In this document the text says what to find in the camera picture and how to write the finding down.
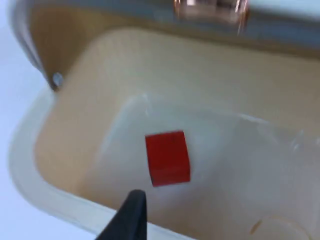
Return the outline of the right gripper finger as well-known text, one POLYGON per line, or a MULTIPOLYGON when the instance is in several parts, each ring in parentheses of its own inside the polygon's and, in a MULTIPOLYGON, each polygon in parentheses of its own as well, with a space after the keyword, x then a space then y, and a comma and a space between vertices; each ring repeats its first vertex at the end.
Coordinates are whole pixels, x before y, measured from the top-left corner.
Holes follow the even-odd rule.
POLYGON ((98 240, 146 240, 147 198, 143 190, 129 192, 114 217, 97 236, 98 240))

